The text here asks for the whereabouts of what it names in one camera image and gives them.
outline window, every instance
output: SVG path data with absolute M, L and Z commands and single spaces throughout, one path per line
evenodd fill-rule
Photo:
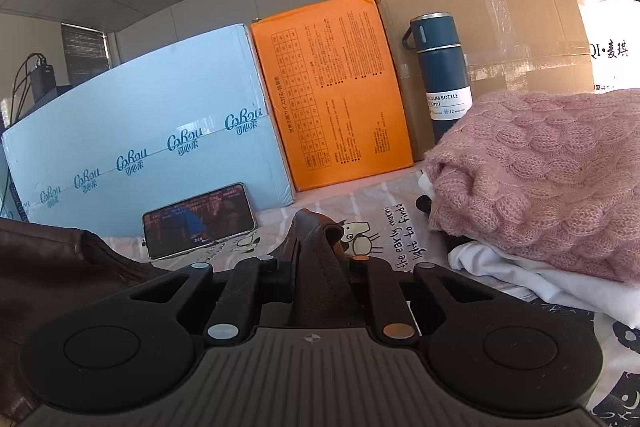
M 62 43 L 65 48 L 69 84 L 72 86 L 82 84 L 109 70 L 104 33 L 63 24 Z

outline blue logo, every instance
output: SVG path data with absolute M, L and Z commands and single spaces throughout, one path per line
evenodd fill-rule
M 146 149 L 135 152 L 133 149 L 129 151 L 127 156 L 118 156 L 116 160 L 116 169 L 118 171 L 125 171 L 127 176 L 132 175 L 134 172 L 140 171 L 144 168 L 142 160 L 146 158 Z
M 172 134 L 166 141 L 166 147 L 170 151 L 178 150 L 178 156 L 183 156 L 189 151 L 198 148 L 198 138 L 202 138 L 202 127 L 197 131 L 183 129 L 180 136 Z
M 249 111 L 247 108 L 244 108 L 240 111 L 240 114 L 238 114 L 238 116 L 230 114 L 228 117 L 226 117 L 225 127 L 229 131 L 235 129 L 236 134 L 240 136 L 244 132 L 255 129 L 258 125 L 258 118 L 260 118 L 261 116 L 261 108 L 258 108 L 255 111 Z
M 40 192 L 40 201 L 44 204 L 47 203 L 47 206 L 51 208 L 55 204 L 60 203 L 60 186 L 58 187 L 49 187 L 47 188 L 47 192 L 44 190 Z
M 82 189 L 82 194 L 86 194 L 92 188 L 97 186 L 96 178 L 100 176 L 100 169 L 89 172 L 89 169 L 85 169 L 82 175 L 76 174 L 74 178 L 74 185 L 76 188 Z

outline white garment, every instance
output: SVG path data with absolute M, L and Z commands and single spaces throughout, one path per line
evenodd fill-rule
M 547 263 L 509 255 L 472 241 L 449 253 L 454 270 L 490 275 L 524 286 L 549 304 L 602 312 L 630 328 L 640 327 L 640 288 L 620 282 L 556 269 Z

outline smartphone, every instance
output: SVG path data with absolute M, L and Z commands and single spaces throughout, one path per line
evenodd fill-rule
M 256 227 L 241 183 L 147 212 L 142 223 L 153 260 L 208 247 Z

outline knitted fabric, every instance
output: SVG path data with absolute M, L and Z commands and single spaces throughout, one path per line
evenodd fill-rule
M 491 93 L 426 154 L 425 168 L 432 228 L 640 282 L 640 89 Z

